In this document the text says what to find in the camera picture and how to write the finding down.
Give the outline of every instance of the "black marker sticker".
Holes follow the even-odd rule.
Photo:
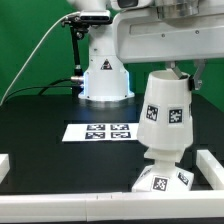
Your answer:
[[[189,180],[187,177],[185,177],[181,172],[178,174],[178,178],[187,186],[189,183]]]
[[[163,177],[155,177],[152,189],[157,191],[166,191],[169,179]]]
[[[105,139],[105,132],[87,132],[86,139]]]
[[[87,131],[105,131],[105,124],[90,124],[87,126]]]
[[[146,118],[152,121],[157,121],[159,108],[149,105],[147,108]]]
[[[169,110],[169,124],[182,124],[183,123],[183,109],[175,108]]]
[[[128,124],[112,124],[110,125],[112,131],[127,131],[129,130]]]
[[[110,62],[107,59],[102,65],[101,70],[113,70]]]
[[[131,138],[130,132],[111,132],[111,138]]]

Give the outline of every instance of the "green backdrop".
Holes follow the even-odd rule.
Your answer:
[[[0,98],[45,32],[73,9],[66,0],[0,0]],[[88,40],[79,42],[83,68],[88,66]],[[73,74],[73,57],[68,28],[54,29],[26,68],[13,90],[47,85]],[[131,88],[143,93],[150,71],[164,63],[129,64]],[[181,62],[182,71],[194,74],[192,61]],[[203,88],[197,92],[224,111],[224,59],[209,60],[203,73]],[[23,94],[35,94],[35,91]],[[50,90],[48,94],[70,93]]]

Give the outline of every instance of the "white cable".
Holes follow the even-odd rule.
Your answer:
[[[16,75],[16,77],[14,78],[14,80],[11,82],[11,84],[9,85],[8,89],[6,90],[6,92],[4,93],[0,106],[2,106],[2,104],[5,101],[5,98],[8,96],[10,90],[12,89],[13,85],[16,83],[16,81],[18,80],[18,78],[20,77],[20,75],[22,74],[22,72],[24,71],[24,69],[26,68],[26,66],[28,65],[28,63],[30,62],[30,60],[33,58],[34,54],[36,53],[36,51],[39,49],[39,47],[41,46],[41,44],[44,42],[44,40],[46,39],[46,37],[49,35],[49,33],[63,20],[66,19],[68,16],[72,16],[72,15],[76,15],[77,13],[70,13],[66,16],[63,16],[61,19],[59,19],[47,32],[46,34],[42,37],[42,39],[40,40],[40,42],[38,43],[38,45],[36,46],[36,48],[33,50],[33,52],[31,53],[31,55],[29,56],[29,58],[26,60],[25,64],[22,66],[22,68],[20,69],[20,71],[18,72],[18,74]]]

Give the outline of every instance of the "black table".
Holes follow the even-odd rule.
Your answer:
[[[94,108],[69,95],[18,96],[0,108],[0,153],[10,172],[0,195],[129,192],[143,170],[146,147],[138,141],[63,143],[70,123],[136,123],[143,96],[117,108]],[[193,96],[194,144],[178,165],[195,174],[193,190],[211,189],[195,165],[196,150],[209,149],[224,165],[224,114]],[[223,223],[224,219],[173,219],[128,223]]]

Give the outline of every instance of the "printed marker sheet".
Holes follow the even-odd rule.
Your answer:
[[[138,123],[69,124],[63,142],[137,140]]]

